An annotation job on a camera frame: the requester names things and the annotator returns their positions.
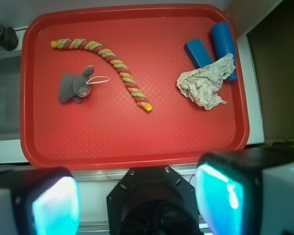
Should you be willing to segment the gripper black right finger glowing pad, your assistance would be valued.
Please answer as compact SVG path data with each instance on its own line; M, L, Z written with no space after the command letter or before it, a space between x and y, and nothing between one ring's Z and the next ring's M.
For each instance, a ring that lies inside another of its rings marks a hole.
M215 235L294 235L294 148L206 153L195 193Z

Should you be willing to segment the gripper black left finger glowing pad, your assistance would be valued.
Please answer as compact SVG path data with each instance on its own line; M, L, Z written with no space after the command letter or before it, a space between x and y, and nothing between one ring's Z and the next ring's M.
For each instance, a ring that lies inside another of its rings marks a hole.
M63 167L0 171L0 235L75 235L77 180Z

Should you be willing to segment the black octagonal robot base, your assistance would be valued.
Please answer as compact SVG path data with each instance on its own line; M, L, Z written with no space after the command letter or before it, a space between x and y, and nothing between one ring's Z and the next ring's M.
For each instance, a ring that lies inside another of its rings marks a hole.
M195 188L169 166L131 168L106 197L111 235L201 235Z

